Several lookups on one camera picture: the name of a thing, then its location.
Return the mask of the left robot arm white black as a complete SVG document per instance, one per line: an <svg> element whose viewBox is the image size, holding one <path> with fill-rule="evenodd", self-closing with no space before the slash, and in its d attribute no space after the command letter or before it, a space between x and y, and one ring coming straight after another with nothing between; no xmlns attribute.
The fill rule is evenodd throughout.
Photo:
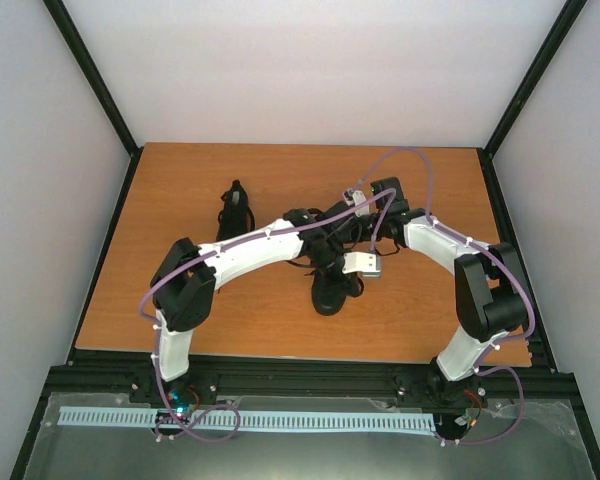
<svg viewBox="0 0 600 480"><path fill-rule="evenodd" d="M189 349L194 330L210 315L214 294L227 283L262 267L309 259L313 271L311 298L321 315L338 313L347 298L364 286L359 274L346 270L348 255L328 228L341 219L320 216L315 209L294 209L269 225L211 244L176 241L150 283L157 331L151 355L157 374L152 388L166 402L181 400L188 390Z"/></svg>

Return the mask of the black sneaker with laces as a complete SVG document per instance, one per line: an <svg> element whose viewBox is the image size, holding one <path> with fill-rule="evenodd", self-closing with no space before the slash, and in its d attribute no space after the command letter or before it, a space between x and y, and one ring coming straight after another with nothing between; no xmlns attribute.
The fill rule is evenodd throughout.
<svg viewBox="0 0 600 480"><path fill-rule="evenodd" d="M347 292L328 292L325 288L325 274L328 271L342 271L344 258L343 254L337 254L333 260L324 265L310 262L301 264L293 260L287 260L287 263L298 268L309 269L307 276L313 278L311 286L311 301L315 311L323 316L332 316L340 312L345 301L350 297Z"/></svg>

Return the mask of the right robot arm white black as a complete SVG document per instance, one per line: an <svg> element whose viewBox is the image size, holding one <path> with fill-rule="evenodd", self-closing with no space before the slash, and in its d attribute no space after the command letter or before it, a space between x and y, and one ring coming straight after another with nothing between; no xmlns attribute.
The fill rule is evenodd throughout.
<svg viewBox="0 0 600 480"><path fill-rule="evenodd" d="M536 316L521 264L508 243L475 241L441 223L426 209L411 209L395 177L372 185L379 198L376 213L368 211L359 190L347 190L342 201L321 214L338 245L391 239L441 265L454 276L459 327L447 347L431 363L427 389L432 400L454 399L493 350L514 340L520 329L527 338Z"/></svg>

